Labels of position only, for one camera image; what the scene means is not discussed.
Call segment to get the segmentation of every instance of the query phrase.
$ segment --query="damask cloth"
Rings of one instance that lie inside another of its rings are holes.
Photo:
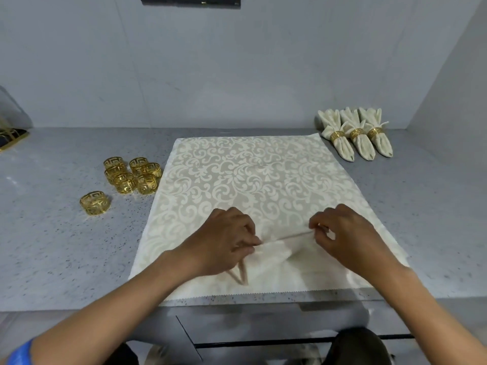
[[[214,208],[249,214],[264,242],[245,258],[248,285],[227,273],[193,279],[167,299],[365,288],[370,284],[316,245],[308,220],[344,203],[366,217],[399,260],[406,253],[387,231],[319,134],[208,137],[174,143],[132,266],[136,276],[180,245]]]

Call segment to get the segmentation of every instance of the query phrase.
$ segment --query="blue wristband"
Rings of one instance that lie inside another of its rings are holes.
[[[7,360],[7,365],[32,365],[30,358],[30,347],[33,338],[16,349]]]

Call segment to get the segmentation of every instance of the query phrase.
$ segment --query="gray speckled countertop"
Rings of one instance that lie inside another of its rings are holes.
[[[166,163],[174,140],[198,136],[311,134],[311,129],[33,129],[0,153],[0,311],[77,309],[124,283],[153,196],[121,196],[103,175],[110,156]],[[487,296],[487,194],[390,131],[394,158],[339,159],[438,298]],[[88,217],[79,198],[102,190],[106,214]],[[217,296],[169,306],[377,298],[326,291]]]

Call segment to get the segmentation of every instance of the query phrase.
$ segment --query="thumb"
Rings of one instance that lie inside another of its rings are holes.
[[[320,227],[315,228],[315,240],[327,253],[332,254],[331,250],[333,249],[334,241]]]
[[[243,260],[246,256],[255,252],[255,248],[253,246],[244,246],[237,248],[233,253],[235,263]]]

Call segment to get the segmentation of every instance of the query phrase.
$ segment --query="black pants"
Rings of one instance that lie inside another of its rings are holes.
[[[108,358],[105,365],[139,365],[136,354],[123,343]],[[391,359],[381,339],[366,328],[341,331],[322,365],[391,365]]]

